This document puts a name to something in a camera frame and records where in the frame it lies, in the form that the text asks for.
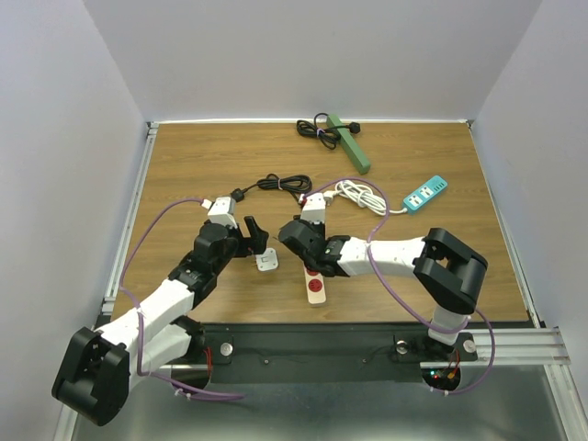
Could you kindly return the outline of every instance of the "red circle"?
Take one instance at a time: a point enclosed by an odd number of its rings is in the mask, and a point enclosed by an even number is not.
[[[322,289],[322,282],[318,278],[314,278],[309,282],[309,289],[312,292],[319,292]]]

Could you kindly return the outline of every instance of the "screw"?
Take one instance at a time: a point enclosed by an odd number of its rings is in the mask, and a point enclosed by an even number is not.
[[[408,354],[408,345],[404,340],[399,340],[396,342],[396,352],[398,352],[401,356]]]
[[[476,352],[476,344],[472,340],[466,340],[463,342],[463,348],[469,354]]]
[[[220,354],[222,356],[229,356],[232,354],[232,345],[230,343],[223,343],[220,345]]]

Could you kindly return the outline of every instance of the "white cable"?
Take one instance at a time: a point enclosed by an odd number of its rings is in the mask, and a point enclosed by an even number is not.
[[[334,186],[334,191],[325,191],[324,198],[327,203],[331,203],[335,196],[353,200],[360,208],[368,207],[379,216],[386,213],[386,204],[384,199],[374,195],[371,187],[356,184],[353,181],[339,181]],[[390,214],[404,214],[407,209],[390,210]]]

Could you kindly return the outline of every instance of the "power outlet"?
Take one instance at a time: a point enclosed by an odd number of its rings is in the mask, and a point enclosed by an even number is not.
[[[407,209],[409,214],[414,214],[446,188],[447,181],[445,179],[441,176],[433,176],[404,198],[402,206]]]

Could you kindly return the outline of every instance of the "white wall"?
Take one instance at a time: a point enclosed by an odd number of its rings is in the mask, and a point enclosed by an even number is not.
[[[98,313],[145,133],[80,0],[0,2],[0,60],[0,438],[36,441]]]
[[[149,120],[469,119],[539,0],[85,0]]]
[[[473,125],[538,312],[588,405],[588,4],[544,0]]]

